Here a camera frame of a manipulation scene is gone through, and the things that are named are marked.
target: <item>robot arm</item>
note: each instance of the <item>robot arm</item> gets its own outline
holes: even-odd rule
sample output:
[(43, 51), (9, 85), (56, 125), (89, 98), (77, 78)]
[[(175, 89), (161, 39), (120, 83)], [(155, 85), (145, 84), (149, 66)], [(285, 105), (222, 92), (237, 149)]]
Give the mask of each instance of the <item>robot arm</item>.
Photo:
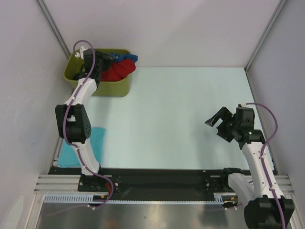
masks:
[[(95, 66), (86, 80), (86, 76), (89, 69), (92, 66), (92, 50), (84, 50), (82, 47), (81, 54), (78, 55), (84, 59), (85, 72), (76, 74), (78, 79), (78, 85), (75, 88), (72, 96), (63, 105), (57, 105), (55, 108), (57, 126), (59, 135), (64, 138), (63, 134), (63, 121), (64, 114), (68, 105), (71, 103), (71, 107), (68, 113), (68, 120), (66, 123), (66, 135), (69, 143), (72, 143), (77, 157), (81, 161), (81, 164), (86, 165), (87, 168), (98, 173), (100, 170), (100, 164), (95, 159), (95, 156), (90, 145), (89, 137), (91, 135), (91, 124), (86, 113), (85, 105), (88, 103), (89, 98), (96, 91), (101, 82), (101, 71), (109, 69), (114, 56), (107, 55), (95, 50)], [(85, 167), (82, 167), (81, 173), (84, 175), (92, 175)]]
[(224, 169), (224, 185), (233, 189), (245, 206), (244, 218), (248, 228), (282, 228), (280, 210), (274, 196), (278, 197), (287, 226), (295, 206), (291, 199), (284, 198), (267, 158), (265, 160), (266, 154), (261, 153), (265, 140), (260, 130), (254, 130), (254, 110), (239, 106), (233, 115), (223, 107), (205, 123), (213, 127), (219, 119), (222, 119), (222, 123), (217, 127), (217, 135), (228, 142), (233, 139), (238, 142), (253, 179), (253, 184), (249, 184), (240, 169)]

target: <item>blue cloth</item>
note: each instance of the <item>blue cloth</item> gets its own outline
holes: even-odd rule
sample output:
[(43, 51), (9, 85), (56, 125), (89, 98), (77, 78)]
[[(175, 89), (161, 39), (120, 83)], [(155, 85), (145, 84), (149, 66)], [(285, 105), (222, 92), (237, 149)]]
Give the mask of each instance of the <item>blue cloth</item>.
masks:
[[(102, 149), (105, 132), (106, 129), (100, 127), (93, 127), (91, 129), (90, 144), (94, 156), (99, 163), (102, 162)], [(62, 168), (81, 166), (72, 146), (68, 145), (65, 140), (62, 144), (61, 154), (59, 156), (57, 165)]]
[(111, 54), (115, 56), (115, 59), (113, 60), (113, 62), (115, 62), (115, 63), (121, 62), (126, 59), (132, 60), (132, 62), (134, 62), (134, 63), (136, 63), (138, 61), (138, 56), (130, 54), (130, 53), (123, 54), (123, 55), (119, 55), (116, 53), (111, 53)]

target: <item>cyan towel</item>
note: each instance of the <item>cyan towel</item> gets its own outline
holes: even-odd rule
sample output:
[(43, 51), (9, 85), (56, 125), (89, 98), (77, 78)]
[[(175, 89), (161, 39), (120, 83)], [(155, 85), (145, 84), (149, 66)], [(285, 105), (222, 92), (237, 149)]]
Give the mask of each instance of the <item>cyan towel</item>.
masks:
[[(105, 132), (106, 129), (100, 127), (93, 127), (91, 129), (90, 144), (94, 156), (99, 163), (102, 162), (102, 149)], [(62, 144), (61, 154), (59, 156), (57, 165), (62, 168), (81, 166), (72, 146), (68, 145), (65, 140)]]

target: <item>white wall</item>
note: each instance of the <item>white wall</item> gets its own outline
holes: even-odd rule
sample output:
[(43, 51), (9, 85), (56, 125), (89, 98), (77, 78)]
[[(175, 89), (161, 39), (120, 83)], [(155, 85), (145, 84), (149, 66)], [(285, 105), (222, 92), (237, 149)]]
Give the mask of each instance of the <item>white wall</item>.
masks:
[(45, 0), (69, 48), (125, 48), (137, 66), (245, 67), (279, 0)]
[(22, 225), (58, 137), (55, 105), (71, 88), (62, 80), (67, 59), (35, 1), (1, 1), (0, 8), (0, 223), (23, 195)]
[[(305, 214), (305, 1), (288, 2), (249, 72), (257, 102), (274, 111), (279, 131), (271, 149), (281, 174), (289, 174), (298, 204)], [(268, 135), (271, 117), (261, 112)]]

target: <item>plastic bin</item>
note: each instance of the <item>plastic bin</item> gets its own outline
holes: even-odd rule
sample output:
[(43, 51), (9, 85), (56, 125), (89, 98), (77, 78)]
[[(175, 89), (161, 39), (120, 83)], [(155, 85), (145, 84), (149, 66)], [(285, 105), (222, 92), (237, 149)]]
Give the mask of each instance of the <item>plastic bin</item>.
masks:
[[(96, 49), (103, 53), (117, 53), (127, 54), (130, 53), (124, 49)], [(64, 71), (64, 79), (69, 82), (73, 88), (76, 88), (78, 81), (72, 80), (73, 76), (79, 72), (81, 65), (84, 64), (84, 60), (76, 58), (74, 54), (71, 54), (67, 66)], [(124, 97), (128, 94), (130, 89), (132, 74), (129, 74), (125, 79), (117, 82), (101, 82), (99, 87), (93, 93), (94, 96), (113, 96), (113, 97)]]

